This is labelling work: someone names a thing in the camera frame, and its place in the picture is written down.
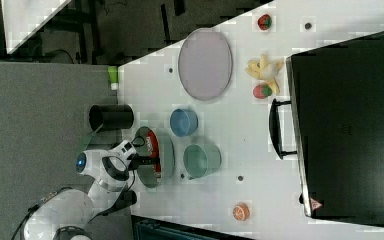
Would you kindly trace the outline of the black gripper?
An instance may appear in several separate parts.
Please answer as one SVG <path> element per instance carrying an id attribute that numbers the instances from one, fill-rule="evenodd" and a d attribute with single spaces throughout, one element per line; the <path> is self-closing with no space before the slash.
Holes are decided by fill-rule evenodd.
<path id="1" fill-rule="evenodd" d="M 154 165 L 156 163 L 156 158 L 152 158 L 149 156 L 134 156 L 129 164 L 129 169 L 136 170 L 142 165 Z"/>

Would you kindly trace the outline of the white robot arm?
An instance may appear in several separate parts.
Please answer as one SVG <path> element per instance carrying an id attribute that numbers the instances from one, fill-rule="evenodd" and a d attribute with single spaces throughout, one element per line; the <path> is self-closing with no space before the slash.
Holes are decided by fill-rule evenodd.
<path id="1" fill-rule="evenodd" d="M 99 215 L 134 205 L 134 171 L 159 162 L 157 156 L 139 155 L 136 145 L 128 140 L 110 150 L 81 152 L 76 171 L 94 179 L 89 190 L 63 187 L 43 197 L 21 223 L 22 240 L 93 240 L 86 225 Z"/>

